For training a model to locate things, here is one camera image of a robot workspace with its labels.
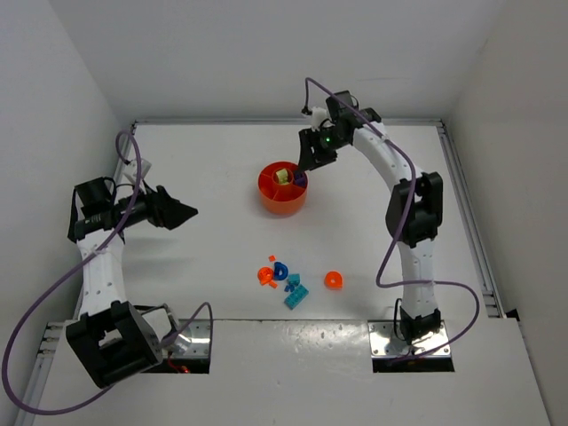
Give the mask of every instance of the white table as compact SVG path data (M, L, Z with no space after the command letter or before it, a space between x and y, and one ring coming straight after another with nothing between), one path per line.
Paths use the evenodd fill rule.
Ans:
M454 373L373 374L365 320L389 319L400 289L375 273L390 236L389 194L354 149L310 174L304 208L277 218L258 203L256 177L268 163L297 161L295 124L140 125L151 185L164 185L200 214L174 232L138 225L126 232L124 280L134 304L168 303L181 317L204 300L216 317L209 375L137 375L92 406L35 426L200 425L545 425L522 336L512 319L489 319L452 346ZM445 182L436 277L482 276L433 125L390 134L423 169ZM122 195L128 191L122 188ZM299 272L310 294L293 311L284 285L261 287L270 254ZM323 285L329 270L344 289ZM387 281L400 279L398 255ZM465 327L471 296L437 288L449 335ZM52 362L41 407L68 406L96 388L65 339Z

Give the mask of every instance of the small orange piece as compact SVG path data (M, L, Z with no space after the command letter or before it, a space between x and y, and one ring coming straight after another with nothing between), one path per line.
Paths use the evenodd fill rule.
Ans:
M258 274L256 276L258 277L260 284L263 286L272 281L272 278L274 277L274 271L268 266L265 266L258 270Z
M343 288L343 277L337 271L328 272L326 275L325 283L327 288L339 290Z

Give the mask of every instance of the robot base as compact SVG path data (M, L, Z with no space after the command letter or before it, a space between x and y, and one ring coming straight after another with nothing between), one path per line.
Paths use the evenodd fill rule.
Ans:
M420 355L421 352L447 343L448 337L444 321L442 321L437 333L430 332L420 339L413 340L411 345L396 337L392 321L369 321L368 329L374 373L454 371L452 350L449 345L418 359L392 362L396 358L412 354ZM397 330L398 335L401 335L399 321L397 321Z

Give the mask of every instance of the wall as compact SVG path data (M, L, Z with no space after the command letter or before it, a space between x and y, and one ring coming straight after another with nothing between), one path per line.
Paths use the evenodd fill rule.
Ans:
M73 185L112 173L118 122L47 0L0 5L0 351L16 321L78 260L66 239ZM73 285L23 329L12 383L23 395L47 320L69 318ZM0 391L0 425L16 410Z
M503 3L51 0L127 121L298 116L307 75L385 116L438 118Z
M508 2L450 121L497 280L555 424L565 384L568 3Z

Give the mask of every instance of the orange object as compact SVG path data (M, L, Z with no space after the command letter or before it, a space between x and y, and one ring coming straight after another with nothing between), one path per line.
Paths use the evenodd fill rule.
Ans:
M260 281L260 285L263 286L272 281L272 277L274 277L274 271L268 266L265 266L264 268L260 268L258 270L258 274L256 276Z
M276 172L288 171L288 182L280 184ZM297 185L294 172L298 169L293 162L274 162L266 166L258 175L258 192L264 207L275 215L288 216L296 213L305 203L308 193L308 177L302 175L301 185Z
M328 272L325 282L327 288L331 288L333 290L339 290L343 288L343 277L341 276L341 273L337 271Z

